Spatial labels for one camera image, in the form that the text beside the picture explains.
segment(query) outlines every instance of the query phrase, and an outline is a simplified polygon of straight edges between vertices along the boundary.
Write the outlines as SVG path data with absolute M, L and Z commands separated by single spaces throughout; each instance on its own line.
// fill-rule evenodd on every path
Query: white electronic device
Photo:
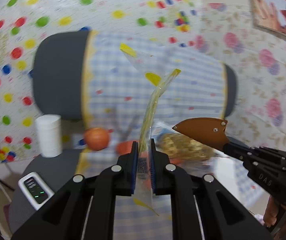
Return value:
M 36 172 L 31 172 L 21 178 L 18 181 L 18 186 L 36 210 L 40 209 L 54 195 L 54 192 Z

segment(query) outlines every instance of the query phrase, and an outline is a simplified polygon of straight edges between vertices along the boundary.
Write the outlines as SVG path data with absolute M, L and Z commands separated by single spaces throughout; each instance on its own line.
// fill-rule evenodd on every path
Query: silver screw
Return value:
M 203 178 L 206 182 L 210 183 L 214 180 L 214 177 L 211 174 L 206 174 Z
M 73 177 L 73 182 L 75 182 L 75 183 L 79 183 L 79 182 L 81 182 L 82 180 L 83 180 L 83 176 L 82 175 L 75 175 L 74 177 Z
M 174 164 L 167 164 L 165 166 L 165 169 L 167 169 L 168 171 L 175 171 L 176 166 Z
M 119 166 L 119 165 L 113 165 L 112 168 L 111 168 L 111 170 L 112 170 L 113 172 L 119 172 L 119 171 L 122 170 L 122 167 Z

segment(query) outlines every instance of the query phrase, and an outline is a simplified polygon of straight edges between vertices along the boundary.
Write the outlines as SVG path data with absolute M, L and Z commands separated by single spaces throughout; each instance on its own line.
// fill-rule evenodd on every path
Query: white cylindrical container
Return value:
M 35 120 L 39 149 L 43 157 L 51 158 L 62 153 L 61 117 L 44 114 Z

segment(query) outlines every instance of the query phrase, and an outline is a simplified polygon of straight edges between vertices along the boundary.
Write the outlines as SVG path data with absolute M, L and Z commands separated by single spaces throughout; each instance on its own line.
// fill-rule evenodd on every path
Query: white lid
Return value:
M 38 130 L 48 130 L 61 125 L 61 116 L 58 114 L 44 114 L 35 120 Z

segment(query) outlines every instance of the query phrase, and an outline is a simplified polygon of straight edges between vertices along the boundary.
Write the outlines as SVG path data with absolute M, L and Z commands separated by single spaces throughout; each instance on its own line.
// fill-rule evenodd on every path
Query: digital display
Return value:
M 47 193 L 37 183 L 34 177 L 30 177 L 27 180 L 25 180 L 24 185 L 38 204 L 41 204 L 48 198 Z

